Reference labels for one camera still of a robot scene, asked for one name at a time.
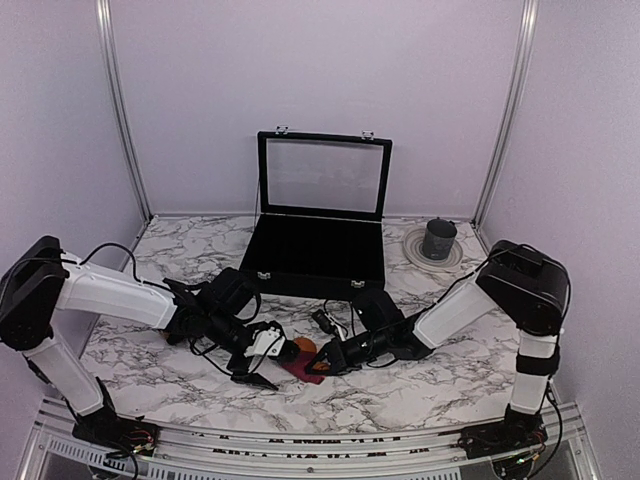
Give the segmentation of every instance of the black display case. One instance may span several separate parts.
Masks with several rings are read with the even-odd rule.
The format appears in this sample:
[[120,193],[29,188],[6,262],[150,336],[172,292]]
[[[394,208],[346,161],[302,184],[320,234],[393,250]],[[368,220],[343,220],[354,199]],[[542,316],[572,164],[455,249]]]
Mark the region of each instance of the black display case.
[[261,214],[240,271],[263,293],[295,297],[384,288],[391,147],[372,136],[259,132]]

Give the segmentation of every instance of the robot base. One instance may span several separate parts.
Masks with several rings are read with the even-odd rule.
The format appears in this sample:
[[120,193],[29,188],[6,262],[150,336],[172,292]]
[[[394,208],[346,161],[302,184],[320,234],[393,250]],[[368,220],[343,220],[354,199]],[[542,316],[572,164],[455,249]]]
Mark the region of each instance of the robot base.
[[79,440],[118,449],[123,456],[127,456],[125,451],[130,454],[152,455],[157,445],[160,430],[158,426],[143,422],[142,418],[118,416],[107,388],[99,378],[96,380],[102,391],[103,406],[86,416],[74,414],[76,424],[72,435]]
[[122,435],[116,441],[100,438],[100,436],[94,435],[93,432],[77,423],[73,427],[72,435],[78,440],[84,440],[107,448],[116,448],[120,445],[123,450],[126,449],[131,453],[148,457],[153,455],[159,433],[157,425],[120,417],[118,423]]
[[463,428],[458,446],[465,450],[467,458],[471,460],[541,446],[548,438],[542,419],[537,416],[535,427],[527,433],[514,429],[504,420]]

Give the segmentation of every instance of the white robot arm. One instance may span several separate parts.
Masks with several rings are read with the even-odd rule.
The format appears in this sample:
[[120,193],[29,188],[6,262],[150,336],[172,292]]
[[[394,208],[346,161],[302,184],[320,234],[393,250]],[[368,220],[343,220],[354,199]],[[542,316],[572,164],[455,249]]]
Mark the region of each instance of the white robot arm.
[[[165,280],[154,284],[82,261],[42,237],[0,282],[0,340],[22,353],[29,367],[66,399],[78,421],[74,434],[96,443],[152,449],[155,426],[117,416],[106,388],[89,374],[51,325],[54,310],[81,310],[125,318],[174,337],[206,336],[232,354],[231,380],[276,389],[255,371],[253,358],[295,356],[280,325],[236,315],[260,295],[239,272],[223,270],[211,282],[190,287]],[[144,431],[149,435],[131,436]]]
[[[461,444],[472,457],[539,444],[546,439],[540,409],[560,361],[558,338],[569,304],[565,268],[524,245],[502,240],[474,272],[458,280],[429,308],[408,318],[382,290],[369,290],[352,305],[367,329],[334,338],[306,367],[307,373],[344,375],[380,355],[420,360],[485,314],[501,308],[519,329],[516,380],[504,421],[471,427]],[[316,370],[318,362],[328,369]],[[485,439],[485,442],[464,443]]]

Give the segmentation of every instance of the marble table surface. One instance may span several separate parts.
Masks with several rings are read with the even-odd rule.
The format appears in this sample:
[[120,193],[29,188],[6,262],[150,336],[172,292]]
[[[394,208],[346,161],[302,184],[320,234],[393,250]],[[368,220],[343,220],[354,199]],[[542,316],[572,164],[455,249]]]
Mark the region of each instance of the marble table surface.
[[[238,267],[253,229],[252,217],[155,218],[135,254],[141,276],[196,283],[222,268]],[[402,237],[426,219],[385,219],[386,290],[405,315],[429,305],[484,258],[467,223],[458,224],[464,257],[458,272],[425,272],[402,253]],[[276,320],[288,338],[305,336],[323,345],[310,315],[319,300],[266,295],[261,320]],[[330,302],[348,321],[345,302]],[[351,433],[400,431],[502,416],[515,373],[515,325],[494,311],[462,330],[419,362],[364,368],[321,385],[302,383],[267,360],[260,373],[279,387],[265,391],[232,383],[188,346],[170,347],[148,328],[101,318],[82,361],[111,392],[116,408],[150,420],[243,431]],[[228,354],[212,358],[226,365]]]

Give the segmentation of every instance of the dark gray mug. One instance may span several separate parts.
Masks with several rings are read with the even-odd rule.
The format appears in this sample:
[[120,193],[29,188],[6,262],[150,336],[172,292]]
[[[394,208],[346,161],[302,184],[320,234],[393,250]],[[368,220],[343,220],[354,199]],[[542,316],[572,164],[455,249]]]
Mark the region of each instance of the dark gray mug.
[[457,234],[458,229],[453,222],[441,218],[429,220],[422,242],[422,254],[429,260],[446,260]]

